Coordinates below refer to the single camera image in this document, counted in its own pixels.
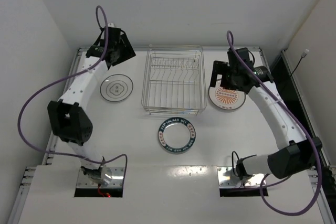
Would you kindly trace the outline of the white plate with orange sunburst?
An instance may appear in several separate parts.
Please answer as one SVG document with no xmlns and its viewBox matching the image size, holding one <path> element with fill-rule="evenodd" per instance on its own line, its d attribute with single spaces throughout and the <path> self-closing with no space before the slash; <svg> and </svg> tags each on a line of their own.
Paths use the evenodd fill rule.
<svg viewBox="0 0 336 224">
<path fill-rule="evenodd" d="M 241 91 L 225 89 L 220 84 L 221 79 L 217 79 L 215 87 L 208 88 L 208 97 L 212 104 L 229 111 L 241 108 L 246 101 L 246 94 Z"/>
</svg>

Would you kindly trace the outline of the white plate with green rings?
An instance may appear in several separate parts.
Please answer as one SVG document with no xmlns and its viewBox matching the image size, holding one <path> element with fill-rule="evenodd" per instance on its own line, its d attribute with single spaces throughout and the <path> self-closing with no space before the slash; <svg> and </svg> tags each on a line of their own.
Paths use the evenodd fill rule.
<svg viewBox="0 0 336 224">
<path fill-rule="evenodd" d="M 133 81 L 128 76 L 113 74 L 103 80 L 100 94 L 109 102 L 121 102 L 131 95 L 133 88 Z"/>
</svg>

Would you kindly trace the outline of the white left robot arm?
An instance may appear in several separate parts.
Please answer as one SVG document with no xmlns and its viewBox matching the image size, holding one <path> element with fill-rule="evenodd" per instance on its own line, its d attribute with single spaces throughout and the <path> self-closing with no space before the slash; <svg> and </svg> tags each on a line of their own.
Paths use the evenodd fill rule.
<svg viewBox="0 0 336 224">
<path fill-rule="evenodd" d="M 51 101 L 47 107 L 53 134 L 80 156 L 83 174 L 97 184 L 108 184 L 112 172 L 90 140 L 93 124 L 86 108 L 102 76 L 112 66 L 134 56 L 126 33 L 109 23 L 108 38 L 98 37 L 86 52 L 82 65 L 85 72 L 76 76 L 58 101 Z"/>
</svg>

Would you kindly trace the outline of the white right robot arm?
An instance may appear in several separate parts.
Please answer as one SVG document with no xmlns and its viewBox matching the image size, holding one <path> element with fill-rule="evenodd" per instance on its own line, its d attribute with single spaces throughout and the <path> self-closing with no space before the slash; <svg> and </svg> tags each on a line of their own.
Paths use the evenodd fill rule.
<svg viewBox="0 0 336 224">
<path fill-rule="evenodd" d="M 318 137 L 310 136 L 288 110 L 268 68 L 254 66 L 247 48 L 230 49 L 227 54 L 227 62 L 213 62 L 210 86 L 218 84 L 250 97 L 267 121 L 278 147 L 272 154 L 239 159 L 235 167 L 237 176 L 245 179 L 264 173 L 283 179 L 312 167 L 320 172 L 322 142 Z"/>
</svg>

